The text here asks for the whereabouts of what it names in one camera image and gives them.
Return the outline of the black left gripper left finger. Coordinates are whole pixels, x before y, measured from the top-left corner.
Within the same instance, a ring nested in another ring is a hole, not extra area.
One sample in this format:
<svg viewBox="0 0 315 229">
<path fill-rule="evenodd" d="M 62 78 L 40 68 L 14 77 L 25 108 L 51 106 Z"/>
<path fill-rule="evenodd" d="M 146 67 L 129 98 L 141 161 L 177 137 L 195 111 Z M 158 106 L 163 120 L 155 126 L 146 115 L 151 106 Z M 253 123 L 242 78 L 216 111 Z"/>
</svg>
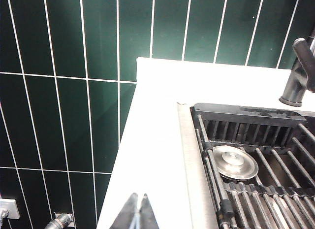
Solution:
<svg viewBox="0 0 315 229">
<path fill-rule="evenodd" d="M 137 210 L 138 194 L 132 193 L 124 203 L 110 229 L 128 229 L 130 228 Z"/>
</svg>

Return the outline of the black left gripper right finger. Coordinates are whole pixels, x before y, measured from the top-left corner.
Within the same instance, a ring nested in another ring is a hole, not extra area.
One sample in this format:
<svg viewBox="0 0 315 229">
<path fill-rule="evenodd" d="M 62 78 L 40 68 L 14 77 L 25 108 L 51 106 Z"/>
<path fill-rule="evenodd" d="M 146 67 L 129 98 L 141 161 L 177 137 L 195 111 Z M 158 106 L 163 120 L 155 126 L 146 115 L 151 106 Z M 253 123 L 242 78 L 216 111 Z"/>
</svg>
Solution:
<svg viewBox="0 0 315 229">
<path fill-rule="evenodd" d="M 147 194 L 144 194 L 141 207 L 139 210 L 140 214 L 140 228 L 141 229 L 159 229 L 156 217 L 154 215 L 150 200 Z"/>
</svg>

